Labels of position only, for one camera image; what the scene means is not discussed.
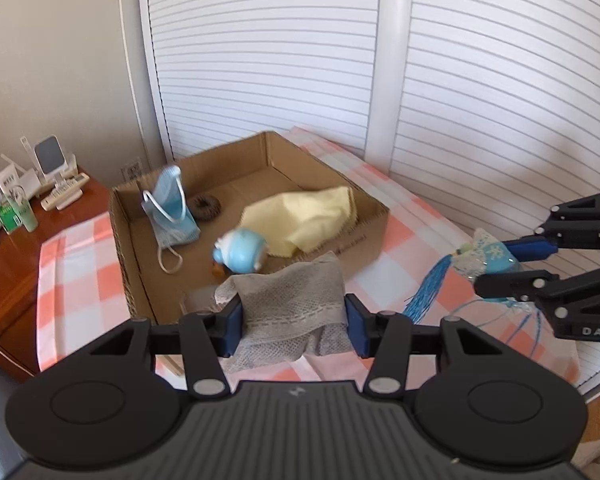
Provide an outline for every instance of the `cardboard box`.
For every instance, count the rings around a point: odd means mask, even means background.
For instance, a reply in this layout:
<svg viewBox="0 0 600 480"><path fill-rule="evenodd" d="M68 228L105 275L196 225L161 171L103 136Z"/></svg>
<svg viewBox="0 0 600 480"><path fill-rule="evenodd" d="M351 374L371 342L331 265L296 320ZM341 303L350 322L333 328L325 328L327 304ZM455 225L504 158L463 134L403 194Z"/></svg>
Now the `cardboard box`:
<svg viewBox="0 0 600 480"><path fill-rule="evenodd" d="M311 253L293 258L267 259L262 272L275 272L291 263L313 260L333 251L345 278L370 264L380 254L388 209L356 184L275 132L263 132L231 144L178 161L187 198L202 192L216 196L220 216L199 222L200 238L175 249L184 264L176 274L164 273L158 265L157 243L141 202L142 192L152 190L160 174L154 171L115 188L109 213L129 311L133 317L148 317L158 324L177 322L184 295L220 281L211 273L211 253L216 240L236 227L245 206L286 191L321 190L351 186L358 222L337 238ZM164 253L165 266L174 260Z"/></svg>

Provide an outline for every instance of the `blue surgical mask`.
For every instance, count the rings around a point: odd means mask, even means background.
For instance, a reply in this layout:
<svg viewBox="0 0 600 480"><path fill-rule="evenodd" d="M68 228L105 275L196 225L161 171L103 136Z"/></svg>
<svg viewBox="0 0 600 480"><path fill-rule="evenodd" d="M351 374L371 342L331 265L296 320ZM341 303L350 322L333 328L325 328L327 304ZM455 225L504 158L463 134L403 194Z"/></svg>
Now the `blue surgical mask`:
<svg viewBox="0 0 600 480"><path fill-rule="evenodd" d="M196 225L184 197L180 168L168 166L155 183L154 192L144 191L142 209L149 217L158 242L158 263L167 274L174 274L182 266L182 256L173 250L173 246L183 245L197 240L200 229ZM162 264L162 251L169 250L178 258L173 269Z"/></svg>

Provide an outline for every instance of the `beige wall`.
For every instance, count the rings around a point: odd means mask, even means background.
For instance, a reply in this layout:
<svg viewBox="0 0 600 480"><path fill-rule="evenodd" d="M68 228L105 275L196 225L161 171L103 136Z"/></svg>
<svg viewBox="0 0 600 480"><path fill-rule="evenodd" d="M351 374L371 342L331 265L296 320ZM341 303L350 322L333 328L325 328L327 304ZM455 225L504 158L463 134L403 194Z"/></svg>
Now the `beige wall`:
<svg viewBox="0 0 600 480"><path fill-rule="evenodd" d="M55 134L108 186L140 156L118 0L0 0L0 153L25 167L19 138ZM164 161L141 41L138 0L123 0L129 62L149 156ZM0 159L0 169L5 164Z"/></svg>

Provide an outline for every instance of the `wooden desk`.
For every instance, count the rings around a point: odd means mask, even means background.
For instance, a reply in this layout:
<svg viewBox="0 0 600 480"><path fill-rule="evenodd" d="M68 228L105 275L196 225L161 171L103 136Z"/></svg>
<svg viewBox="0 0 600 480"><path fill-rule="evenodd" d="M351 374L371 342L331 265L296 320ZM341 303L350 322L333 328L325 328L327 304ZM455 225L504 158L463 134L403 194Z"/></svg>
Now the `wooden desk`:
<svg viewBox="0 0 600 480"><path fill-rule="evenodd" d="M0 368L21 381L40 370L36 357L40 246L63 229L107 210L107 188L92 179L82 190L84 195L62 211L44 211L40 200L33 199L38 228L32 233L22 226L11 235L0 231Z"/></svg>

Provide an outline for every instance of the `wall outlet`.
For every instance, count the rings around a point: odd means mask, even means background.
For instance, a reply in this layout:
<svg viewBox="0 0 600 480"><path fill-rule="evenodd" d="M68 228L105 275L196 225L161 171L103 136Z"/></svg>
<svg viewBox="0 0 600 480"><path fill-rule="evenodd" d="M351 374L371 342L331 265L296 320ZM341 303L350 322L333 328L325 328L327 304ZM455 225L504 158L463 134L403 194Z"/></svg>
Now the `wall outlet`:
<svg viewBox="0 0 600 480"><path fill-rule="evenodd" d="M140 160L140 157L136 158L136 160L125 164L121 171L125 182L131 182L132 180L135 180L144 173L144 170L142 169L142 160Z"/></svg>

